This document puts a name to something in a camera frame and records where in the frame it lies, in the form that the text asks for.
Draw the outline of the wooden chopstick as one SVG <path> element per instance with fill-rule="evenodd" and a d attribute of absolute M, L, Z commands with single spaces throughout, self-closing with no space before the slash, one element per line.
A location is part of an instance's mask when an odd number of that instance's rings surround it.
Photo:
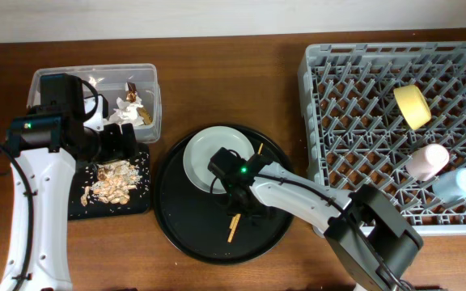
<path fill-rule="evenodd" d="M 246 173 L 247 172 L 247 167 L 241 167 L 241 172 L 242 173 Z M 238 222 L 239 222 L 239 219 L 240 219 L 240 214 L 236 214 L 232 219 L 231 219 L 231 223 L 230 223 L 230 226 L 229 226 L 229 229 L 231 231 L 235 230 L 236 226 L 238 225 Z"/>
<path fill-rule="evenodd" d="M 233 238 L 234 238 L 234 235 L 235 235 L 235 232 L 236 232 L 236 229 L 237 229 L 237 226 L 236 226 L 235 230 L 233 230 L 233 231 L 230 230 L 230 233 L 229 233 L 228 239 L 227 239 L 227 242 L 228 242 L 228 243 L 231 243 L 231 242 L 232 242 L 232 240 L 233 240 Z"/>

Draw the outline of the white tissue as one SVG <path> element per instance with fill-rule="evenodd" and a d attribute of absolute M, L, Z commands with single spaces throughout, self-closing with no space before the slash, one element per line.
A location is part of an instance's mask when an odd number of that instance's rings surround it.
<path fill-rule="evenodd" d="M 138 113 L 139 108 L 143 108 L 142 100 L 137 97 L 134 102 L 116 99 L 117 108 L 114 108 L 114 113 L 104 120 L 104 125 L 107 124 L 131 124 L 132 126 L 144 125 L 144 119 Z"/>

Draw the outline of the grey round plate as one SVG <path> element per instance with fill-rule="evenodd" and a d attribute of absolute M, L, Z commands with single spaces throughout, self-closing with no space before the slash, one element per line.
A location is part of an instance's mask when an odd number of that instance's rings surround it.
<path fill-rule="evenodd" d="M 195 134 L 186 145 L 183 155 L 184 172 L 198 189 L 209 192 L 215 176 L 208 170 L 210 159 L 224 147 L 234 150 L 241 158 L 254 155 L 248 138 L 239 130 L 227 126 L 213 126 Z"/>

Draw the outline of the pink cup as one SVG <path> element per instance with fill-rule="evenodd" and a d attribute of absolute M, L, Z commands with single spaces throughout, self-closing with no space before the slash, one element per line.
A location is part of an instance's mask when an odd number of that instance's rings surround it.
<path fill-rule="evenodd" d="M 414 179 L 427 181 L 448 164 L 449 158 L 450 154 L 443 145 L 429 144 L 411 155 L 405 169 Z"/>

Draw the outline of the yellow bowl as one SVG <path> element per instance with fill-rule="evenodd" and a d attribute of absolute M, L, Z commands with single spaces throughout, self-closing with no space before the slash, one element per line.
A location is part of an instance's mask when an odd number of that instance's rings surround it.
<path fill-rule="evenodd" d="M 431 111 L 426 98 L 415 85 L 395 88 L 393 94 L 406 123 L 417 130 L 431 120 Z"/>

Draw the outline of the light blue cup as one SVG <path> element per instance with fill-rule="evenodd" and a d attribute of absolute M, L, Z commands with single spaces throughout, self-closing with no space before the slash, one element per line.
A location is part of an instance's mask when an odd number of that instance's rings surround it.
<path fill-rule="evenodd" d="M 466 198 L 466 167 L 440 175 L 432 189 L 445 203 Z"/>

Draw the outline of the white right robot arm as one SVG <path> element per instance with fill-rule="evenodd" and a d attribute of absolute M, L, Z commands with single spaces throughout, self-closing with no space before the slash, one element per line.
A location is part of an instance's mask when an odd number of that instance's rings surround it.
<path fill-rule="evenodd" d="M 284 210 L 314 226 L 356 282 L 358 290 L 411 290 L 403 274 L 423 247 L 420 234 L 378 189 L 329 188 L 254 154 L 220 148 L 207 166 L 225 188 L 227 211 L 253 215 Z"/>

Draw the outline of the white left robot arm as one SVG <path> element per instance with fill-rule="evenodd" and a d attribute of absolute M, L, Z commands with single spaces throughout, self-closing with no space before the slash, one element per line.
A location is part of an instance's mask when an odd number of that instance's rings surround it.
<path fill-rule="evenodd" d="M 11 238 L 0 290 L 70 290 L 67 222 L 76 165 L 138 155 L 131 124 L 92 125 L 106 99 L 71 74 L 40 78 L 40 102 L 16 117 L 0 145 L 11 163 Z"/>

